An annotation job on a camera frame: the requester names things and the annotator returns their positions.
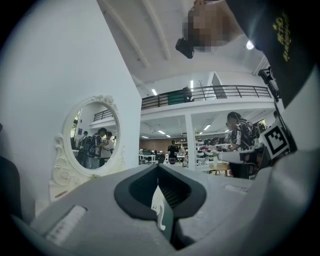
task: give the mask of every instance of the ornate white mirror frame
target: ornate white mirror frame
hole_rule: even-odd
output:
[[[70,131],[78,112],[91,103],[101,103],[108,108],[117,126],[116,146],[109,161],[98,169],[86,169],[75,158],[71,142]],[[50,201],[54,202],[66,195],[79,185],[100,176],[124,171],[126,164],[122,156],[121,147],[121,118],[112,96],[99,95],[87,98],[75,105],[66,117],[62,133],[54,137],[56,157],[52,167],[52,180],[49,181]]]

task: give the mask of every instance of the metal railing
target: metal railing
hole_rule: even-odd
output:
[[[267,87],[248,85],[218,85],[195,87],[175,90],[142,99],[141,109],[158,108],[180,103],[206,101],[212,99],[227,99],[229,97],[245,98],[271,98]]]
[[[105,111],[101,111],[99,113],[96,113],[94,115],[94,122],[98,121],[98,120],[102,120],[105,118],[113,118],[114,116],[112,115],[111,111],[109,109],[105,110]]]

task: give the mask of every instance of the oval mirror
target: oval mirror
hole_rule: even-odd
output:
[[[117,146],[114,113],[101,102],[85,105],[73,119],[70,143],[78,163],[88,170],[104,166]]]

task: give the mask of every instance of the patterned shirt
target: patterned shirt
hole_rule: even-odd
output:
[[[240,146],[241,150],[249,150],[255,138],[253,124],[245,119],[240,119],[231,133],[232,143]]]

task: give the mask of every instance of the white column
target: white column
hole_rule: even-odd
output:
[[[195,137],[194,128],[192,125],[191,114],[185,114],[185,125],[186,125],[186,138],[188,140],[188,165],[189,169],[196,170],[196,157],[195,157]]]

